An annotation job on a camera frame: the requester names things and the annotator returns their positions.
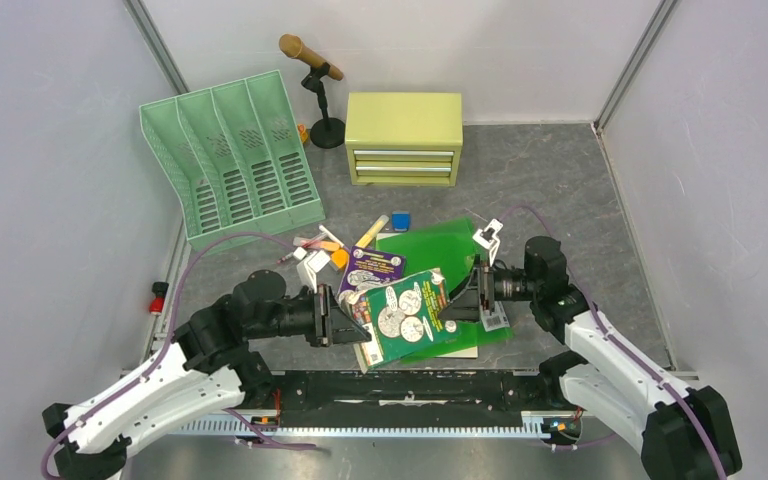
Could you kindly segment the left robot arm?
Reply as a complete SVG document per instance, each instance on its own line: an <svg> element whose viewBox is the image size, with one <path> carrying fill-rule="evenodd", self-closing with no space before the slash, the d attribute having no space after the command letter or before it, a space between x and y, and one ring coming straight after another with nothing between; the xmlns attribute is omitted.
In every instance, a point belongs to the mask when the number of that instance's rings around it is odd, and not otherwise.
<svg viewBox="0 0 768 480"><path fill-rule="evenodd" d="M328 285L286 293L259 270L194 313L169 343L93 398L43 412L54 439L46 478L108 479L165 434L215 411L275 405L275 379L254 339L302 336L313 347L358 344L370 333L344 313Z"/></svg>

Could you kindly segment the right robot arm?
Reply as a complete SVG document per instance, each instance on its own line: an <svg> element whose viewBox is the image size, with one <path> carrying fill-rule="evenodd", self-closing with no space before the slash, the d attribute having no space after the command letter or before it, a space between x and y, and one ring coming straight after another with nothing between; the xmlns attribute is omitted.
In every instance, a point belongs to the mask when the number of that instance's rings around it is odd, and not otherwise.
<svg viewBox="0 0 768 480"><path fill-rule="evenodd" d="M728 404L693 387L633 346L572 281L558 240L529 239L520 268L476 259L440 316L478 323L502 302L525 302L566 351L539 366L551 408L591 413L639 454L651 479L726 479L743 460Z"/></svg>

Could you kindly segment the purple cover book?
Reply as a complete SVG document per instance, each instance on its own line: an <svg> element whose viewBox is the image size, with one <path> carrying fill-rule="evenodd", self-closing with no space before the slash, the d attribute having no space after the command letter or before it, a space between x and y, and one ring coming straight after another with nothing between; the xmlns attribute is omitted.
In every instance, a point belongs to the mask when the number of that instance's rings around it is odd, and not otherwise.
<svg viewBox="0 0 768 480"><path fill-rule="evenodd" d="M385 285L404 275L406 258L378 250L352 247L345 267L337 300L340 303L358 291Z"/></svg>

